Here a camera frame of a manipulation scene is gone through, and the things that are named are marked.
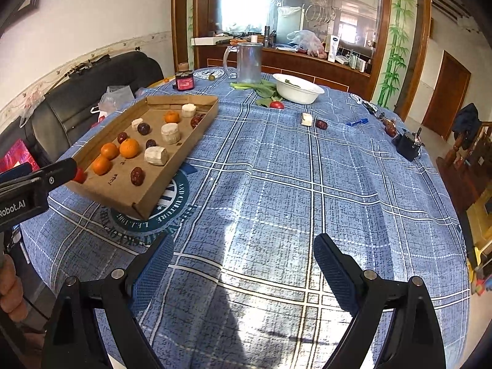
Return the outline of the person left hand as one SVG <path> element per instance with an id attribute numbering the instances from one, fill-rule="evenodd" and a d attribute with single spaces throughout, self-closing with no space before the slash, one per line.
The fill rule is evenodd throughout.
<path id="1" fill-rule="evenodd" d="M 1 267 L 1 310 L 5 312 L 13 322 L 22 322 L 27 318 L 27 307 L 23 299 L 22 281 L 16 274 L 13 259 L 4 255 Z"/>

